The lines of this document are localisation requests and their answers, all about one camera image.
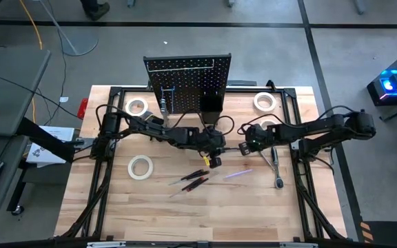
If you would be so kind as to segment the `lilac pen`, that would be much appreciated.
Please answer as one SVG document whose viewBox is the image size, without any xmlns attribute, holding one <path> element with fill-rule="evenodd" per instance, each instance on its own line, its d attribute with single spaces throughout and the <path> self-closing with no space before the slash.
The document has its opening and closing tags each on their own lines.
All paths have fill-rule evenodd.
<svg viewBox="0 0 397 248">
<path fill-rule="evenodd" d="M 253 169 L 246 169 L 246 170 L 243 170 L 243 171 L 240 171 L 240 172 L 236 172 L 236 173 L 227 175 L 227 176 L 224 177 L 224 179 L 232 178 L 232 177 L 235 177 L 235 176 L 240 176 L 240 175 L 247 174 L 247 173 L 250 173 L 250 172 L 253 172 L 253 171 L 254 171 Z"/>
</svg>

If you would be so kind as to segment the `black perforated peg board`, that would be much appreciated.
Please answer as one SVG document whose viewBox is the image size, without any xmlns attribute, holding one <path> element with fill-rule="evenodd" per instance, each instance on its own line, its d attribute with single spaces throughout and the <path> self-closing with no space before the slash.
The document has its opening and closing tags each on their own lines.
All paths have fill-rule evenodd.
<svg viewBox="0 0 397 248">
<path fill-rule="evenodd" d="M 159 103 L 161 102 L 161 88 L 175 87 L 173 114 L 183 114 L 190 109 L 200 111 L 200 98 L 203 95 L 220 95 L 224 99 L 232 60 L 231 54 L 165 57 L 145 56 L 143 62 L 145 64 L 146 61 L 168 59 L 215 60 L 215 66 L 212 69 L 147 72 L 149 85 L 153 89 Z"/>
</svg>

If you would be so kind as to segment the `black peg board bin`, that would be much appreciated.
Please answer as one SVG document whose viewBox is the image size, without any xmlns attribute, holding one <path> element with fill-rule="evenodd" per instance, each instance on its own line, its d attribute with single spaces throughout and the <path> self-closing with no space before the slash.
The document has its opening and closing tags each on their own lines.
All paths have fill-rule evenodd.
<svg viewBox="0 0 397 248">
<path fill-rule="evenodd" d="M 223 111 L 223 97 L 220 95 L 203 95 L 200 98 L 199 109 L 205 124 L 214 124 Z"/>
</svg>

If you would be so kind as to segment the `silver double prong peg hook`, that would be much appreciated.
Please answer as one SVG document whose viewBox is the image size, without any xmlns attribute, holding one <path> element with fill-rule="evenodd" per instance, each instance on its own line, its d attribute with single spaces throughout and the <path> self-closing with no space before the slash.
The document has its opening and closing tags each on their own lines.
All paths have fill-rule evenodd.
<svg viewBox="0 0 397 248">
<path fill-rule="evenodd" d="M 175 87 L 161 88 L 161 99 L 166 100 L 167 111 L 169 114 L 174 113 L 174 90 Z"/>
</svg>

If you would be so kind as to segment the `slim silver tool bar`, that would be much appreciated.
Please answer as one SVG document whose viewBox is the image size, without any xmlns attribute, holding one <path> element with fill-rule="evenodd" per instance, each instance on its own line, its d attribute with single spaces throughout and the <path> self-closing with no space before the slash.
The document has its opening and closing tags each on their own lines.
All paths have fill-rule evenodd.
<svg viewBox="0 0 397 248">
<path fill-rule="evenodd" d="M 262 152 L 258 152 L 258 154 L 263 158 L 263 160 L 269 165 L 269 167 L 272 169 L 272 171 L 275 172 L 275 168 L 272 165 L 272 163 L 266 158 L 266 156 Z"/>
</svg>

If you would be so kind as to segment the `orange red block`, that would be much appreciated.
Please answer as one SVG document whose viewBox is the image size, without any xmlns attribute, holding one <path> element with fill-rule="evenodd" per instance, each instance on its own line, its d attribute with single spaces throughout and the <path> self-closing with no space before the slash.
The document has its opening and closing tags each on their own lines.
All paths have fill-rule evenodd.
<svg viewBox="0 0 397 248">
<path fill-rule="evenodd" d="M 84 119 L 87 106 L 88 106 L 88 98 L 82 99 L 80 102 L 79 108 L 78 108 L 78 112 L 77 112 L 77 117 L 79 119 L 81 119 L 81 120 Z"/>
</svg>

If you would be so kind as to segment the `white paper sheet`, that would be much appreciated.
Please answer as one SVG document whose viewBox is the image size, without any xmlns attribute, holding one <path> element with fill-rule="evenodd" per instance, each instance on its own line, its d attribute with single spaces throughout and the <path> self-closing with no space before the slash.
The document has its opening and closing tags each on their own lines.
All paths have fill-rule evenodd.
<svg viewBox="0 0 397 248">
<path fill-rule="evenodd" d="M 41 129 L 45 130 L 60 141 L 72 141 L 75 131 L 72 127 L 53 127 L 44 125 L 41 126 Z M 28 163 L 36 164 L 38 168 L 65 163 L 64 159 L 59 158 L 36 143 L 31 144 L 26 161 Z"/>
</svg>

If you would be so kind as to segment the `round grey stand base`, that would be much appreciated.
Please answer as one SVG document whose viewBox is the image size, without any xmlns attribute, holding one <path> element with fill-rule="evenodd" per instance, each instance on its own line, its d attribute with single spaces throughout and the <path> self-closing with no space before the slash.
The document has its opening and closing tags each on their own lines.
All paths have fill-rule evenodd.
<svg viewBox="0 0 397 248">
<path fill-rule="evenodd" d="M 87 54 L 99 43 L 99 33 L 89 27 L 65 27 L 60 35 L 63 53 L 68 56 Z"/>
</svg>

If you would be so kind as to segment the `black diagonal beam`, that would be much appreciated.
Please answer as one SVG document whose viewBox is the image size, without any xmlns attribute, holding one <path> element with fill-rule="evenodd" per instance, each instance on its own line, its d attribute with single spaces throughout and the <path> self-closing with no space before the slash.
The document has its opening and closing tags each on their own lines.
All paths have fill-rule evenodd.
<svg viewBox="0 0 397 248">
<path fill-rule="evenodd" d="M 21 119 L 16 134 L 27 136 L 33 143 L 40 145 L 66 162 L 71 163 L 73 161 L 75 154 L 73 144 L 64 143 L 55 138 L 26 117 Z"/>
</svg>

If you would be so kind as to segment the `person's foot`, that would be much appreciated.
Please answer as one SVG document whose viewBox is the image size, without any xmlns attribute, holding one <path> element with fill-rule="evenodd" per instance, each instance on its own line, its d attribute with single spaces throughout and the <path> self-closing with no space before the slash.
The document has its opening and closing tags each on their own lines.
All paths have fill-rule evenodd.
<svg viewBox="0 0 397 248">
<path fill-rule="evenodd" d="M 108 2 L 98 3 L 97 0 L 80 0 L 85 15 L 92 21 L 98 21 L 110 10 Z"/>
</svg>

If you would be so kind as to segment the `thin stand pole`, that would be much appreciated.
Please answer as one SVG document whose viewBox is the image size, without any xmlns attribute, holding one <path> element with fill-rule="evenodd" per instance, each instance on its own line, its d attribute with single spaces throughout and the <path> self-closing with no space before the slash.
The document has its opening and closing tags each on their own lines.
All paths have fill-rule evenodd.
<svg viewBox="0 0 397 248">
<path fill-rule="evenodd" d="M 54 26 L 57 28 L 57 32 L 59 35 L 59 39 L 61 42 L 61 50 L 64 54 L 68 56 L 77 56 L 78 52 L 76 48 L 73 46 L 71 40 L 68 38 L 68 36 L 65 34 L 61 26 L 58 24 L 57 20 L 54 18 L 54 15 L 51 13 L 50 9 L 47 7 L 45 2 L 43 0 L 38 0 L 39 3 L 42 5 L 43 9 L 47 13 L 47 15 L 50 17 L 51 21 L 53 22 Z"/>
</svg>

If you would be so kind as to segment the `black desk leg with caster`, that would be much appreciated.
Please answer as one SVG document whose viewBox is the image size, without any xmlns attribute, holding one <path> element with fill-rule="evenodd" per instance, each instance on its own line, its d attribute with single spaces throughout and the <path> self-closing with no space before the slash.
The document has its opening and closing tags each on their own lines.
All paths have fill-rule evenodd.
<svg viewBox="0 0 397 248">
<path fill-rule="evenodd" d="M 19 204 L 19 201 L 21 199 L 23 190 L 26 186 L 26 183 L 23 181 L 23 178 L 29 166 L 30 164 L 24 159 L 19 163 L 19 169 L 21 170 L 21 175 L 19 176 L 17 184 L 10 198 L 10 202 L 8 203 L 6 209 L 6 211 L 9 211 L 13 216 L 18 216 L 24 212 L 24 208 Z"/>
</svg>

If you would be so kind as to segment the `grey desk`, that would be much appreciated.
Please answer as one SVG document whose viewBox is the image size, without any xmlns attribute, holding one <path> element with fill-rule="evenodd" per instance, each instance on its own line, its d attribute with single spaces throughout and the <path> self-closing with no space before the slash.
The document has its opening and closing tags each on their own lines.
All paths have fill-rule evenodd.
<svg viewBox="0 0 397 248">
<path fill-rule="evenodd" d="M 28 48 L 0 49 L 0 209 L 27 145 L 15 133 L 47 68 L 51 52 Z"/>
</svg>

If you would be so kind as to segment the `black-handled ratchet wrench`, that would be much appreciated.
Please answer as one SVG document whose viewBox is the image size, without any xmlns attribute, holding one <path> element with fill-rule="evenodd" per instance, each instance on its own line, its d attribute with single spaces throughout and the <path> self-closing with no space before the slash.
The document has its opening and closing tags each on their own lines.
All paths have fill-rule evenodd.
<svg viewBox="0 0 397 248">
<path fill-rule="evenodd" d="M 284 187 L 284 182 L 283 179 L 281 178 L 280 172 L 279 172 L 279 162 L 278 162 L 278 154 L 276 151 L 276 148 L 273 147 L 271 149 L 271 155 L 272 155 L 272 163 L 274 166 L 274 170 L 276 172 L 276 180 L 275 180 L 275 186 L 277 189 L 282 189 Z"/>
</svg>

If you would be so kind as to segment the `silver bracket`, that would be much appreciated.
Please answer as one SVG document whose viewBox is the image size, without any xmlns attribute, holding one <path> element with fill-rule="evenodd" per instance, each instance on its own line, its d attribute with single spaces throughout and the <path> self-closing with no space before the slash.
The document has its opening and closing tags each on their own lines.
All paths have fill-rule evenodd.
<svg viewBox="0 0 397 248">
<path fill-rule="evenodd" d="M 318 245 L 309 242 L 280 242 L 279 248 L 318 248 Z"/>
<path fill-rule="evenodd" d="M 126 247 L 126 241 L 88 242 L 86 248 L 121 248 Z"/>
</svg>

